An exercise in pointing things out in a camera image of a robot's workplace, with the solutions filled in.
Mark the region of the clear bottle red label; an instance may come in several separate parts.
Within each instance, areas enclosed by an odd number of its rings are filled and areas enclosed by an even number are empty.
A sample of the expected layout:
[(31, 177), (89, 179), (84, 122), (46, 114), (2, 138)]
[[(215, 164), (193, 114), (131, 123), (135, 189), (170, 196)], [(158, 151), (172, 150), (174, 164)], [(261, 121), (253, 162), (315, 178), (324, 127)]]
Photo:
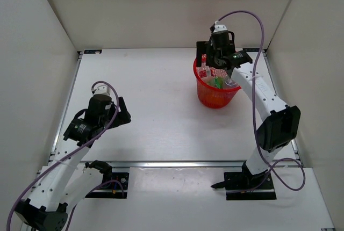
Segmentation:
[(206, 55), (202, 55), (202, 64), (200, 67), (194, 66), (195, 76), (199, 78), (206, 77), (225, 77), (227, 73), (224, 70), (216, 69), (206, 65)]

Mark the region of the green Sprite bottle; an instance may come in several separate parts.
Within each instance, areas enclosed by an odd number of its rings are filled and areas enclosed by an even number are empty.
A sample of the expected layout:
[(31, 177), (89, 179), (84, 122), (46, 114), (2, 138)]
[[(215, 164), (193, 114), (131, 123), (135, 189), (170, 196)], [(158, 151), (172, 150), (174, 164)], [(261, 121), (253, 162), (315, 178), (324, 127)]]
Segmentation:
[(224, 79), (222, 77), (214, 77), (207, 84), (215, 89), (223, 89)]

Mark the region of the clear bottle blue label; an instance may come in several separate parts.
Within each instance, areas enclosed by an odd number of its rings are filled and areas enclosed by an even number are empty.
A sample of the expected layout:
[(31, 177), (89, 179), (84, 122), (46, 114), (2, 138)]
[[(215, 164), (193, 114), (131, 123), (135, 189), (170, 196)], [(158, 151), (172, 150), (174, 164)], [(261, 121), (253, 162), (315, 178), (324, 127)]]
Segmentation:
[(235, 89), (238, 87), (238, 84), (233, 81), (229, 76), (224, 77), (223, 80), (223, 89), (229, 90), (229, 89)]

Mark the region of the orange soda bottle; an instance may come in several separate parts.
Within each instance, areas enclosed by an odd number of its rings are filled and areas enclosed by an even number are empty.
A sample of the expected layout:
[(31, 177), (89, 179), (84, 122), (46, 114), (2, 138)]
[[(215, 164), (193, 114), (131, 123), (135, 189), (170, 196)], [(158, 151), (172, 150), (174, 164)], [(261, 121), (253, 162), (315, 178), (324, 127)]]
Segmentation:
[(228, 98), (223, 93), (209, 93), (204, 97), (204, 104), (209, 107), (223, 107), (228, 103)]

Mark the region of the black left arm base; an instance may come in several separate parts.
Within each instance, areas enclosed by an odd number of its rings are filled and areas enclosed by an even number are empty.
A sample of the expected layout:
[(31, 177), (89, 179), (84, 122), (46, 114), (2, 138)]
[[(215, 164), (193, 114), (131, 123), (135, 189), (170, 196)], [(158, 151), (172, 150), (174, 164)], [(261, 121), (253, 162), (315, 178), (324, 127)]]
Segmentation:
[(129, 171), (120, 172), (115, 170), (106, 162), (93, 161), (86, 162), (84, 170), (96, 169), (102, 174), (101, 183), (99, 187), (93, 189), (86, 195), (86, 198), (97, 199), (126, 199), (128, 195)]

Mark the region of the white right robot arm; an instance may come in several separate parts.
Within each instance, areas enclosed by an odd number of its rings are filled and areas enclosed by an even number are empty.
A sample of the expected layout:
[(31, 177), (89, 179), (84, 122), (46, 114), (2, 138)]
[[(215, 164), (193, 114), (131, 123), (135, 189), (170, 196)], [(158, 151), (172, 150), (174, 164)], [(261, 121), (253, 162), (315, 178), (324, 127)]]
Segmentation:
[(261, 118), (262, 124), (255, 131), (256, 148), (242, 166), (241, 181), (253, 188), (281, 148), (296, 137), (300, 109), (289, 106), (272, 91), (256, 70), (257, 60), (244, 50), (235, 50), (234, 38), (224, 25), (214, 27), (208, 41), (196, 43), (195, 66), (224, 70), (251, 100), (253, 113)]

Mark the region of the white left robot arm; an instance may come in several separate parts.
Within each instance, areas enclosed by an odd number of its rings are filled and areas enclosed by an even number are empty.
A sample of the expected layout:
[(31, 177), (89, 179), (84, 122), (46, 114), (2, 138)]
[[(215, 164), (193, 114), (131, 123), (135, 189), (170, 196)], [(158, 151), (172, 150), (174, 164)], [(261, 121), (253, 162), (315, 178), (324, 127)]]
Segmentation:
[(112, 184), (111, 166), (99, 160), (87, 163), (79, 178), (69, 180), (95, 137), (104, 129), (131, 122), (123, 97), (117, 98), (117, 102), (109, 95), (94, 94), (88, 107), (74, 116), (63, 134), (64, 140), (71, 139), (74, 143), (58, 148), (54, 162), (42, 172), (44, 176), (36, 182), (36, 188), (15, 208), (24, 223), (36, 230), (63, 230), (68, 215), (80, 200), (93, 188), (107, 188)]

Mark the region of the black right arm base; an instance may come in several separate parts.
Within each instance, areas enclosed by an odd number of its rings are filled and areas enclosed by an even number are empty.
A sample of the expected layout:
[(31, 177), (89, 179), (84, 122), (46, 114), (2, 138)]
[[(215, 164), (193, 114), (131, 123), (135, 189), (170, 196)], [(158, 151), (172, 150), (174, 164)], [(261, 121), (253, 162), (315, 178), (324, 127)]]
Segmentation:
[(226, 200), (277, 199), (271, 174), (250, 180), (243, 172), (225, 172), (224, 181), (211, 185), (211, 188), (225, 188)]

